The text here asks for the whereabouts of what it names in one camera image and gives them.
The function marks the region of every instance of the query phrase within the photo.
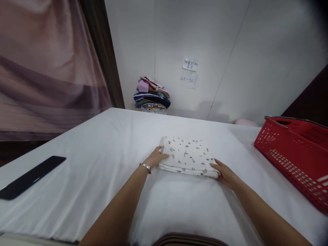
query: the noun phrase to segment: white towel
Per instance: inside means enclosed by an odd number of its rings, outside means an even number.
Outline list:
[[[169,154],[170,157],[161,161],[160,169],[214,178],[221,175],[210,166],[210,163],[215,163],[215,160],[201,140],[165,136],[161,140],[161,146],[163,146],[162,153]]]

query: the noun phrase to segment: pink curtain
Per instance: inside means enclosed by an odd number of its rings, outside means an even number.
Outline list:
[[[77,0],[0,0],[0,141],[49,140],[110,107]]]

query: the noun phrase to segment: black smartphone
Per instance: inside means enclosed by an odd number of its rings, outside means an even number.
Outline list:
[[[65,157],[52,156],[0,190],[0,199],[13,200],[59,166]]]

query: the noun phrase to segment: white tablecloth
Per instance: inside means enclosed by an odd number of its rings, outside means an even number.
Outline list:
[[[0,168],[0,187],[52,155],[67,160],[12,201],[0,200],[0,231],[81,240],[162,136],[203,139],[275,211],[312,244],[328,218],[252,145],[260,128],[109,109]],[[202,176],[157,170],[149,175],[130,231],[150,245],[168,232],[261,244],[236,196]]]

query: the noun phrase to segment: paper note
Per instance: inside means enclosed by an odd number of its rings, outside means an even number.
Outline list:
[[[189,60],[188,58],[184,57],[182,60],[182,67],[190,71],[196,71],[198,68],[198,62]]]
[[[195,73],[184,70],[180,76],[180,84],[187,88],[195,88],[196,76]]]

